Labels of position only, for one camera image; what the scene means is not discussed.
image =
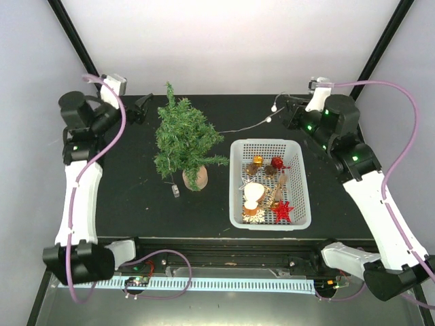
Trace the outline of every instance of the tree pot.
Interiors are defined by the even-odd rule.
[[[192,190],[192,188],[190,187],[188,178],[187,178],[184,171],[183,171],[183,181],[184,181],[184,184],[186,185],[186,187],[188,189]],[[205,168],[205,166],[202,166],[199,168],[199,172],[197,174],[196,185],[198,186],[199,190],[202,190],[207,185],[207,182],[209,182],[209,176],[207,175],[207,169]]]

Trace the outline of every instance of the miniature christmas tree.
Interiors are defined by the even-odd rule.
[[[174,91],[167,83],[166,107],[159,107],[162,123],[156,131],[160,153],[154,162],[162,178],[177,170],[186,174],[190,188],[200,190],[196,184],[200,167],[209,164],[227,165],[228,159],[222,156],[206,157],[211,147],[224,140],[224,137],[207,123],[201,111],[191,106],[187,98],[176,102]]]

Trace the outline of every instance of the perforated basket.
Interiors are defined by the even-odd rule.
[[[274,212],[267,210],[264,223],[250,224],[243,221],[243,190],[242,177],[247,178],[245,168],[252,163],[254,156],[262,156],[264,161],[270,162],[274,157],[279,156],[288,176],[283,192],[283,200],[290,202],[294,210],[290,212],[291,223],[281,220],[275,223]],[[274,179],[264,178],[264,171],[260,170],[256,175],[256,182],[274,187],[278,182],[279,173]],[[249,230],[268,231],[293,231],[303,230],[311,224],[311,210],[309,204],[307,177],[305,175],[302,150],[296,141],[283,139],[241,139],[231,145],[230,152],[230,220],[233,226]]]

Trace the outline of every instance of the white wall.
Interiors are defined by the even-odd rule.
[[[277,94],[358,78],[398,0],[64,0],[128,94]]]
[[[435,1],[414,2],[408,16],[384,54],[372,79],[396,82],[416,98],[421,111],[414,148],[391,176],[389,189],[414,235],[435,254]],[[413,110],[406,97],[384,86],[366,86],[358,107],[362,129],[384,168],[388,168],[407,142]],[[426,294],[435,304],[430,281]]]
[[[0,21],[0,325],[25,325],[63,211],[57,101],[94,88],[47,1],[3,0]]]

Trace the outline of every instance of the black frame pole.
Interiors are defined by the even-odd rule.
[[[79,34],[77,33],[73,22],[71,21],[65,7],[62,4],[61,0],[48,0],[54,14],[60,25],[62,25],[63,30],[67,34],[69,41],[74,47],[74,50],[77,52],[81,62],[83,63],[86,71],[92,75],[99,76],[97,68],[95,67],[92,59],[89,56],[88,51],[86,50],[82,40],[80,39]]]
[[[389,43],[393,39],[393,36],[396,34],[396,31],[398,30],[400,24],[402,23],[413,3],[414,0],[400,0],[396,10],[394,10],[393,15],[389,19],[385,30],[383,31],[381,37],[378,40],[378,43],[376,44],[372,54],[370,55],[370,58],[368,58],[364,69],[362,69],[361,75],[358,77],[358,80],[367,80],[370,78],[383,53],[387,49]],[[356,101],[358,96],[361,94],[363,88],[364,85],[355,86],[352,89],[350,96]]]

